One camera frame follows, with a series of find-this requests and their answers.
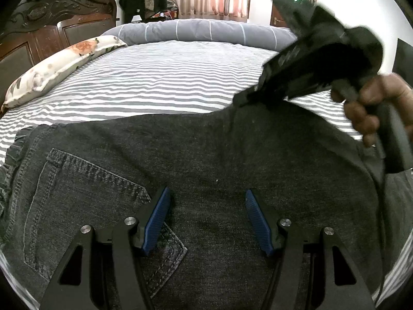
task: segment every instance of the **mattress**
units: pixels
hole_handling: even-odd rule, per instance
[[[269,49],[214,41],[154,41],[117,49],[79,68],[43,97],[9,110],[0,120],[0,165],[16,132],[28,126],[221,110],[231,104],[235,93],[257,82],[263,63],[275,54]],[[332,102],[329,92],[291,102],[361,139],[344,116],[342,104]],[[412,237],[387,276],[382,298],[410,276]],[[31,309],[38,309],[38,301],[15,280],[13,267],[1,252],[0,265],[18,295]]]

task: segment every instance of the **black jeans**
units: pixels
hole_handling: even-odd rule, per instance
[[[41,301],[82,225],[123,220],[166,181],[174,195],[167,226],[141,260],[155,307],[259,309],[274,265],[247,218],[245,190],[255,187],[292,222],[333,227],[373,292],[381,166],[371,148],[287,102],[25,129],[2,167],[2,250]],[[412,226],[411,173],[387,182],[389,271]]]

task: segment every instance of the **hand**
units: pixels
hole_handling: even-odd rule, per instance
[[[331,91],[331,99],[343,102],[345,99],[335,91]],[[353,124],[353,128],[363,135],[363,143],[370,147],[375,143],[376,131],[379,128],[379,118],[369,115],[365,106],[377,105],[384,99],[390,100],[399,111],[406,132],[413,141],[413,91],[402,77],[392,73],[377,75],[370,79],[360,90],[357,101],[344,104],[344,112]]]

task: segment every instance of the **floral pillow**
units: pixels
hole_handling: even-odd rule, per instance
[[[79,67],[126,43],[116,36],[91,38],[65,48],[34,65],[17,78],[6,92],[1,111],[13,108],[49,92]]]

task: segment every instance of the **jeans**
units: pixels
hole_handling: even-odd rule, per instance
[[[82,225],[116,224],[166,181],[171,211],[140,260],[154,306],[259,309],[274,262],[248,221],[245,190],[255,187],[301,227],[333,227],[373,292],[382,278],[382,169],[372,148],[287,102],[24,129],[1,168],[2,251],[41,301]],[[387,272],[411,230],[411,192],[410,171],[387,176]],[[113,283],[109,295],[118,308]]]

